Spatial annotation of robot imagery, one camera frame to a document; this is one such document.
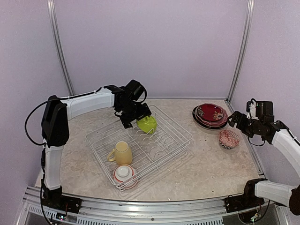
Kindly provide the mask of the green bowl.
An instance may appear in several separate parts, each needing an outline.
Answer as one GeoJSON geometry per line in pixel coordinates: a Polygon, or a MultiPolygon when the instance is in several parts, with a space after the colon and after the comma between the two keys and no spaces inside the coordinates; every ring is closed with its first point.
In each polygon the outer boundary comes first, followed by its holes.
{"type": "Polygon", "coordinates": [[[153,116],[146,116],[136,121],[137,126],[146,134],[153,134],[157,128],[156,119],[153,116]]]}

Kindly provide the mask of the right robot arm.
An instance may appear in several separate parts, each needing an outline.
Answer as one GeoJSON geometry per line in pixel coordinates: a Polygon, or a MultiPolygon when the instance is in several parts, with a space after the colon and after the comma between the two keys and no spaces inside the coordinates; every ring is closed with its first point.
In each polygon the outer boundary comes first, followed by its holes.
{"type": "MultiPolygon", "coordinates": [[[[247,102],[246,111],[246,114],[235,111],[227,118],[227,123],[240,130],[249,139],[254,135],[260,136],[263,143],[278,149],[296,173],[299,173],[300,142],[287,125],[275,120],[273,103],[251,99],[247,102]]],[[[300,187],[275,183],[267,179],[249,180],[244,187],[244,193],[240,195],[238,205],[251,208],[264,199],[288,207],[296,216],[300,214],[300,187]]]]}

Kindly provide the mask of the yellow mug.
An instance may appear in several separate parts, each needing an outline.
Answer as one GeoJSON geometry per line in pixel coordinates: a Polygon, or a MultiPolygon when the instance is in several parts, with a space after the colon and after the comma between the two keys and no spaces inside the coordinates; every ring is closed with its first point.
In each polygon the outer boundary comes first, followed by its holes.
{"type": "Polygon", "coordinates": [[[133,161],[132,150],[127,142],[117,142],[114,149],[107,155],[108,162],[116,162],[118,165],[130,165],[133,161]]]}

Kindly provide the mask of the small black plate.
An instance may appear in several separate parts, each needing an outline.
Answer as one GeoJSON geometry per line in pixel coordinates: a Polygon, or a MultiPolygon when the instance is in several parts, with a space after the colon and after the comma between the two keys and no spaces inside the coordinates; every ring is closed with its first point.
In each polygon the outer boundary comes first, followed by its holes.
{"type": "Polygon", "coordinates": [[[218,105],[205,103],[196,108],[196,115],[207,122],[217,122],[225,118],[223,108],[218,105]]]}

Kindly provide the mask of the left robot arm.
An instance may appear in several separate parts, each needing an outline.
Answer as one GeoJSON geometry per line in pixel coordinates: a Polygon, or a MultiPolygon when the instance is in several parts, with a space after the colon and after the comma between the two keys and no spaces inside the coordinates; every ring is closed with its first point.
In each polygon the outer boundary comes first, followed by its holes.
{"type": "Polygon", "coordinates": [[[80,115],[105,108],[113,108],[124,128],[131,128],[132,121],[151,116],[151,111],[141,96],[147,97],[144,86],[131,80],[126,86],[107,85],[92,92],[71,96],[50,96],[47,101],[36,106],[44,106],[41,121],[42,143],[29,138],[33,144],[42,146],[45,160],[42,163],[44,173],[42,184],[48,192],[47,200],[53,207],[62,208],[66,199],[61,195],[60,164],[61,156],[69,140],[68,122],[80,115]]]}

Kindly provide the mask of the blue white patterned bowl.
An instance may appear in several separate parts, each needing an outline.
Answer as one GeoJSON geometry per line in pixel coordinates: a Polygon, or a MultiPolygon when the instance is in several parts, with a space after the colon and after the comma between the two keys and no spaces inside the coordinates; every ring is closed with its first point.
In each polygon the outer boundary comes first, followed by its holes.
{"type": "Polygon", "coordinates": [[[240,143],[239,136],[234,131],[228,129],[222,130],[219,133],[218,139],[219,144],[227,150],[237,147],[240,143]]]}

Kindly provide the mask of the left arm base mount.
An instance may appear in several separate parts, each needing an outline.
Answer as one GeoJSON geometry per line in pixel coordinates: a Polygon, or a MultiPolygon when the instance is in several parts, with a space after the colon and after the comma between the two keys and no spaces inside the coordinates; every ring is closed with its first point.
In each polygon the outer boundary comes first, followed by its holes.
{"type": "Polygon", "coordinates": [[[82,199],[76,197],[70,197],[66,195],[55,194],[42,194],[42,205],[61,210],[64,212],[79,213],[82,204],[82,199]]]}

